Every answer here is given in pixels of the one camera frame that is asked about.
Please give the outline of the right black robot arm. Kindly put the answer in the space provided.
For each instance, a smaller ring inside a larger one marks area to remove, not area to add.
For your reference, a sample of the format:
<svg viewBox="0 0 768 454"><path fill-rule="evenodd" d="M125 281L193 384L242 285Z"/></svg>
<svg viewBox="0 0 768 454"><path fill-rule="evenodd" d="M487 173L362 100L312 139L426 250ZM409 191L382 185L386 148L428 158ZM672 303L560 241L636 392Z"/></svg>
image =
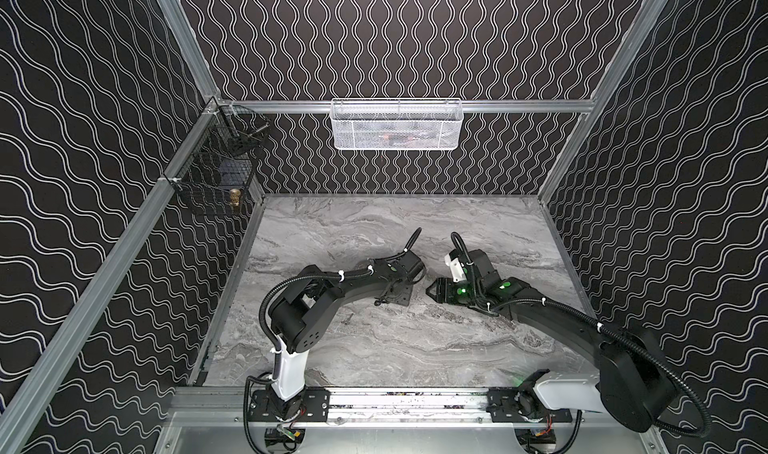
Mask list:
<svg viewBox="0 0 768 454"><path fill-rule="evenodd" d="M458 233L445 262L451 275L427 290L439 304L465 307L492 318L532 327L584 357L598 371L594 381L570 380L543 369L522 388L525 417L547 409L605 412L623 427L651 427L703 439L712 416L702 399L669 365L646 329L627 330L556 301L529 283L501 278L486 253L469 250Z"/></svg>

